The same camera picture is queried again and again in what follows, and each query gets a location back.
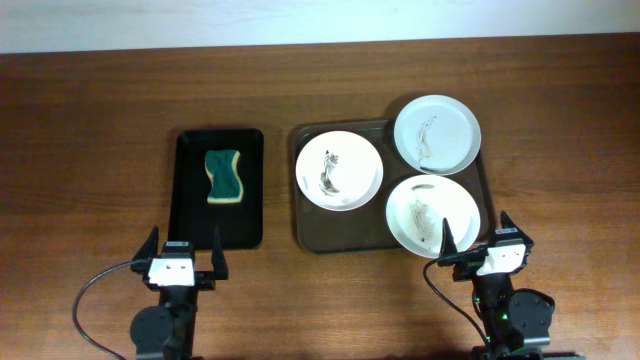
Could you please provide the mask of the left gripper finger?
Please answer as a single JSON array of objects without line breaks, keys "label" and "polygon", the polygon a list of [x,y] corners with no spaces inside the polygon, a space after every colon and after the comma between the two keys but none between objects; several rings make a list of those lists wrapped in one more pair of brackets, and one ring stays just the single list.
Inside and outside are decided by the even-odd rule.
[{"label": "left gripper finger", "polygon": [[157,226],[154,226],[147,239],[134,255],[133,260],[147,260],[155,257],[158,251],[158,242],[159,229]]},{"label": "left gripper finger", "polygon": [[220,228],[218,226],[216,226],[214,229],[214,235],[212,240],[212,251],[211,251],[211,263],[213,266],[214,273],[226,272],[226,259],[224,256],[222,243],[221,243]]}]

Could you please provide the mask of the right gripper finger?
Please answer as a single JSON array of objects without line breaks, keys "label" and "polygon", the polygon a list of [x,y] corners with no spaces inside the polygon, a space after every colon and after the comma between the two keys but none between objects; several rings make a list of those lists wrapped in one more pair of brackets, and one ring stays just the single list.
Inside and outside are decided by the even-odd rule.
[{"label": "right gripper finger", "polygon": [[505,212],[500,212],[500,234],[522,234],[523,231],[515,224],[511,217]]},{"label": "right gripper finger", "polygon": [[454,255],[458,252],[457,246],[454,241],[454,236],[451,231],[447,218],[442,219],[442,240],[439,252],[439,257],[447,257]]}]

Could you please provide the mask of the white plate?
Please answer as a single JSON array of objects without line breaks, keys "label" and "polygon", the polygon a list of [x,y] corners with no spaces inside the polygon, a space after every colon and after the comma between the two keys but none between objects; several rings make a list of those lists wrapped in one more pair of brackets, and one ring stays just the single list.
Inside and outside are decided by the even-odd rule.
[{"label": "white plate", "polygon": [[437,258],[447,222],[458,251],[465,251],[480,233],[480,211],[471,194],[451,179],[416,175],[390,193],[385,216],[392,236],[408,251]]},{"label": "white plate", "polygon": [[426,174],[452,175],[467,168],[480,151],[479,122],[462,102],[444,95],[426,95],[409,102],[398,114],[394,143],[403,160]]},{"label": "white plate", "polygon": [[303,195],[330,211],[359,208],[381,187],[381,155],[363,136],[329,131],[313,137],[299,152],[295,178]]}]

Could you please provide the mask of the green yellow sponge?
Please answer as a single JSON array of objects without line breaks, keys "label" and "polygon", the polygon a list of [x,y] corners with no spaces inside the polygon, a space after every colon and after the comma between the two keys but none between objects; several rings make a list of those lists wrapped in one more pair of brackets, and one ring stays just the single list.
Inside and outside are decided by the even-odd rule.
[{"label": "green yellow sponge", "polygon": [[238,150],[209,150],[205,154],[204,167],[211,189],[207,203],[236,204],[244,196],[244,185],[238,173]]}]

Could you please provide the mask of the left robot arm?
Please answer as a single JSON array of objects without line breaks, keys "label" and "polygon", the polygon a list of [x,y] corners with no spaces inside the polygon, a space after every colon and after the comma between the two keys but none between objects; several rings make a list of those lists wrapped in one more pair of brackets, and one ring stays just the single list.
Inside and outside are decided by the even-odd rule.
[{"label": "left robot arm", "polygon": [[131,322],[130,337],[137,359],[191,359],[198,295],[213,291],[218,280],[229,277],[220,231],[211,241],[209,271],[195,269],[195,250],[190,242],[169,241],[159,245],[159,230],[153,228],[133,257],[131,270],[142,276],[146,287],[159,294],[159,301],[139,311]]}]

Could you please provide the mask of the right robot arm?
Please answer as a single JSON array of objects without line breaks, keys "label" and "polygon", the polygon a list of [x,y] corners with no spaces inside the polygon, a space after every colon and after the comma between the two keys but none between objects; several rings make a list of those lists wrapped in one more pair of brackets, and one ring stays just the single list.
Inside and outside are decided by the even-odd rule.
[{"label": "right robot arm", "polygon": [[454,281],[472,283],[479,318],[472,325],[484,341],[472,350],[473,359],[541,359],[541,348],[550,343],[555,301],[539,291],[513,287],[511,277],[526,267],[534,241],[505,212],[500,223],[487,244],[459,251],[444,220],[436,264],[451,266]]}]

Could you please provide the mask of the black small tray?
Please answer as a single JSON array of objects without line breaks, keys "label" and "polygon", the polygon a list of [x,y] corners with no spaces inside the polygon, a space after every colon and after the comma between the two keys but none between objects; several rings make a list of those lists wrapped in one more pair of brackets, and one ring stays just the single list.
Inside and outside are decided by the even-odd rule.
[{"label": "black small tray", "polygon": [[[238,150],[244,196],[236,204],[208,204],[204,160],[209,150]],[[177,138],[168,239],[211,250],[216,226],[225,250],[254,249],[263,238],[264,136],[258,129],[201,129]]]}]

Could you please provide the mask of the brown large tray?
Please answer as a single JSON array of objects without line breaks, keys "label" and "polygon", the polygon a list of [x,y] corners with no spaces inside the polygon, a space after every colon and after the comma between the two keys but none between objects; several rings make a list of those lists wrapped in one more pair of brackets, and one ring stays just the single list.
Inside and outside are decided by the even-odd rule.
[{"label": "brown large tray", "polygon": [[[385,119],[320,123],[298,127],[290,134],[296,239],[301,248],[315,255],[404,248],[389,230],[386,204],[398,184],[419,172],[399,155],[394,144],[393,123]],[[323,209],[313,204],[297,185],[295,164],[299,153],[311,139],[329,131],[348,131],[364,137],[382,159],[384,172],[380,189],[372,200],[355,210]],[[486,244],[496,229],[496,213],[481,152],[466,169],[446,177],[467,190],[479,208],[479,232],[471,245]]]}]

